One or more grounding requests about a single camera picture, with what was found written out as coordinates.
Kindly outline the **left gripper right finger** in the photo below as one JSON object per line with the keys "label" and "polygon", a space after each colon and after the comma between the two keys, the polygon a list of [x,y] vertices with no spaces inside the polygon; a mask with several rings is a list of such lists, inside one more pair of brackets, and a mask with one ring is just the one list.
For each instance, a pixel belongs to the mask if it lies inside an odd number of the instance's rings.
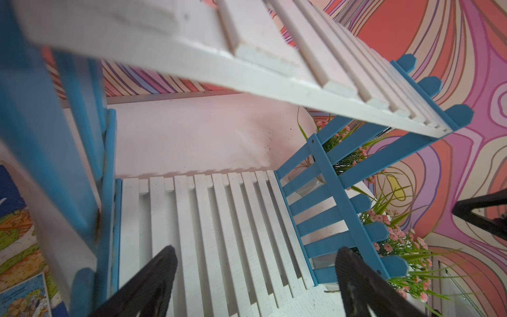
{"label": "left gripper right finger", "polygon": [[346,316],[423,316],[349,248],[340,248],[335,272]]}

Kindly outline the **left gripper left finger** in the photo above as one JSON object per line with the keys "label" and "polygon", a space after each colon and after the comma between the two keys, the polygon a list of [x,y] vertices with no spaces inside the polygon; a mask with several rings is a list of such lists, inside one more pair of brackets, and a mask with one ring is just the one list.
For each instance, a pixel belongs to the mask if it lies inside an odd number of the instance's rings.
{"label": "left gripper left finger", "polygon": [[164,247],[91,316],[166,316],[177,268],[174,247]]}

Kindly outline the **pink flower potted plant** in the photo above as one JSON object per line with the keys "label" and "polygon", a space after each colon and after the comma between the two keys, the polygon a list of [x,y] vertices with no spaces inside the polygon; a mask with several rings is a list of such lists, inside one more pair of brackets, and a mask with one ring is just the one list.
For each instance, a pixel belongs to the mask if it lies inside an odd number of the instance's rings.
{"label": "pink flower potted plant", "polygon": [[385,144],[385,127],[349,118],[314,121],[314,133],[276,172],[314,283],[336,283],[326,256],[346,247],[402,297],[427,302],[440,277],[425,233],[404,229],[409,212],[394,202],[403,187],[388,183],[390,167],[432,145],[434,138],[408,133]]}

